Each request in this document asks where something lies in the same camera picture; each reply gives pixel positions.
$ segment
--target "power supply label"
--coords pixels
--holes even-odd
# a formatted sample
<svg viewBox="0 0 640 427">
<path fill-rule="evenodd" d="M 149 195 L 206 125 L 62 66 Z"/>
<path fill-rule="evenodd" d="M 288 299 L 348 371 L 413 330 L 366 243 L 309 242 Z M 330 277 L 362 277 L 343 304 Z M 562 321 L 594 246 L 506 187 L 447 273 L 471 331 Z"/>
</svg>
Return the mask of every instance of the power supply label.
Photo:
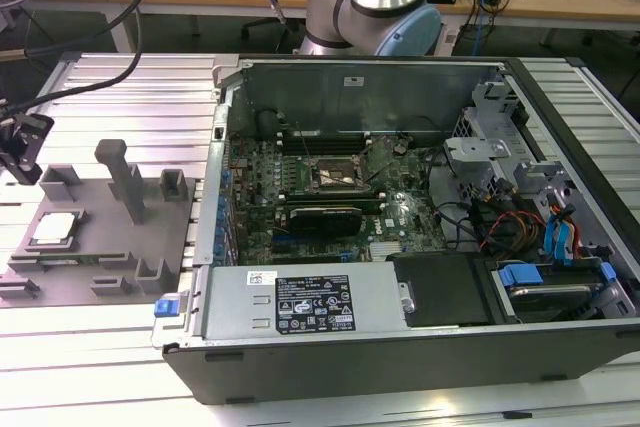
<svg viewBox="0 0 640 427">
<path fill-rule="evenodd" d="M 349 276 L 276 279 L 276 330 L 281 334 L 356 330 Z"/>
</svg>

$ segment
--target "motherboard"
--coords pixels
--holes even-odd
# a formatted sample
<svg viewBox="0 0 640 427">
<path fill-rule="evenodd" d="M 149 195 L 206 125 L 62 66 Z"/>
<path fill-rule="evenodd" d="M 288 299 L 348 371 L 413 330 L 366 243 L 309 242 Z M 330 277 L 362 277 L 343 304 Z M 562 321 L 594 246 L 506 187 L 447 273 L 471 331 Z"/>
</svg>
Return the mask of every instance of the motherboard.
<svg viewBox="0 0 640 427">
<path fill-rule="evenodd" d="M 432 149 L 398 135 L 231 138 L 240 265 L 384 261 L 446 247 L 425 188 Z"/>
</svg>

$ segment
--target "gray plastic block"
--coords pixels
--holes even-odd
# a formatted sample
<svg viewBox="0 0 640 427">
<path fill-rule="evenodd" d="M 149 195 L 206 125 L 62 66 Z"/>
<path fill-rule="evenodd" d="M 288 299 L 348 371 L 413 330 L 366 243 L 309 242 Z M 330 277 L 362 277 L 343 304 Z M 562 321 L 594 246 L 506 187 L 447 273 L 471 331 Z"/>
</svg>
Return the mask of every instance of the gray plastic block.
<svg viewBox="0 0 640 427">
<path fill-rule="evenodd" d="M 50 165 L 40 180 L 44 195 L 52 202 L 71 201 L 69 185 L 78 185 L 81 181 L 71 165 Z"/>
<path fill-rule="evenodd" d="M 56 167 L 58 173 L 70 171 Z M 8 261 L 10 269 L 0 276 L 5 282 L 31 280 L 41 294 L 3 298 L 0 308 L 151 303 L 160 294 L 177 289 L 195 180 L 173 169 L 163 172 L 160 179 L 141 179 L 135 168 L 129 174 L 134 185 L 140 183 L 136 192 L 145 205 L 145 222 L 132 223 L 123 202 L 114 199 L 110 179 L 65 184 L 72 200 L 45 198 L 40 203 L 20 247 Z M 70 234 L 73 243 L 68 247 L 30 245 L 38 219 L 51 212 L 80 216 Z M 140 260 L 144 267 L 139 267 Z M 128 293 L 118 294 L 120 287 L 108 283 L 96 284 L 94 278 L 102 276 L 122 276 Z M 113 294 L 96 295 L 91 286 Z"/>
<path fill-rule="evenodd" d="M 0 299 L 35 299 L 40 288 L 29 279 L 0 279 Z"/>
<path fill-rule="evenodd" d="M 153 271 L 140 259 L 136 269 L 135 281 L 145 294 L 164 294 L 173 284 L 173 274 L 164 259 L 160 259 L 158 268 Z"/>
<path fill-rule="evenodd" d="M 117 198 L 122 200 L 134 224 L 144 222 L 144 202 L 142 200 L 142 177 L 137 166 L 131 167 L 124 159 L 127 144 L 121 139 L 102 139 L 96 147 L 96 160 L 107 166 Z"/>
<path fill-rule="evenodd" d="M 113 256 L 113 257 L 100 257 L 98 259 L 100 265 L 105 270 L 111 269 L 135 269 L 138 266 L 138 259 L 136 259 L 131 252 L 126 254 Z"/>
<path fill-rule="evenodd" d="M 122 275 L 96 276 L 89 288 L 98 296 L 128 295 L 131 292 L 131 286 Z"/>
<path fill-rule="evenodd" d="M 189 194 L 184 174 L 179 169 L 163 170 L 159 185 L 165 202 L 184 200 Z"/>
<path fill-rule="evenodd" d="M 13 270 L 16 274 L 22 273 L 30 273 L 30 272 L 45 272 L 47 270 L 47 266 L 41 264 L 38 259 L 28 259 L 28 260 L 14 260 L 9 258 L 7 265 Z"/>
</svg>

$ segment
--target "blue connector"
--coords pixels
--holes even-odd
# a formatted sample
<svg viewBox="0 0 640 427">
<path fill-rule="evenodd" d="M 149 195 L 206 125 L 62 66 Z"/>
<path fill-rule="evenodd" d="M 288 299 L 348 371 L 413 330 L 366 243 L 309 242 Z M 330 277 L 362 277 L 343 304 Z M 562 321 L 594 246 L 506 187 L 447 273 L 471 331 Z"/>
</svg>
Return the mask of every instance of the blue connector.
<svg viewBox="0 0 640 427">
<path fill-rule="evenodd" d="M 498 271 L 502 285 L 542 284 L 542 276 L 535 264 L 509 264 Z"/>
<path fill-rule="evenodd" d="M 618 277 L 615 269 L 613 268 L 613 265 L 611 265 L 609 262 L 601 263 L 600 270 L 602 270 L 602 275 L 604 275 L 604 278 L 607 279 L 607 282 L 613 282 Z"/>
<path fill-rule="evenodd" d="M 159 299 L 156 300 L 153 308 L 153 315 L 158 318 L 162 317 L 177 317 L 180 315 L 180 300 L 179 299 Z"/>
</svg>

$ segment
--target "cpu socket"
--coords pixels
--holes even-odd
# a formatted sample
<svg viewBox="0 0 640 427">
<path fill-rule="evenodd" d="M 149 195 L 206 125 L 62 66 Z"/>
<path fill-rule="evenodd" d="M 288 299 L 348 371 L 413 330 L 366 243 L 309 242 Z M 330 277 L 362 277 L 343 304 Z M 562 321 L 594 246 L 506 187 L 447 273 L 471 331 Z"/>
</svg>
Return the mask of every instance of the cpu socket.
<svg viewBox="0 0 640 427">
<path fill-rule="evenodd" d="M 311 163 L 311 185 L 324 192 L 362 192 L 369 186 L 362 180 L 362 168 L 352 157 L 321 158 Z"/>
</svg>

